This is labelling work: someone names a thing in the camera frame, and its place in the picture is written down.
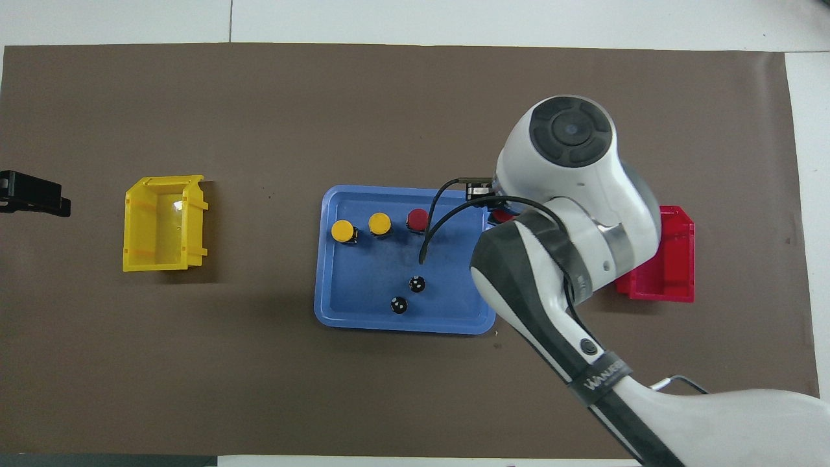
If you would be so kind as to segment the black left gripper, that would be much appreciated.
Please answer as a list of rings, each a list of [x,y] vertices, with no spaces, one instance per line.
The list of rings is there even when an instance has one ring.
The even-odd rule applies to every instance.
[[[71,201],[62,200],[62,185],[14,171],[1,171],[1,213],[27,211],[57,217],[71,216]],[[15,201],[60,201],[60,205],[37,205]]]

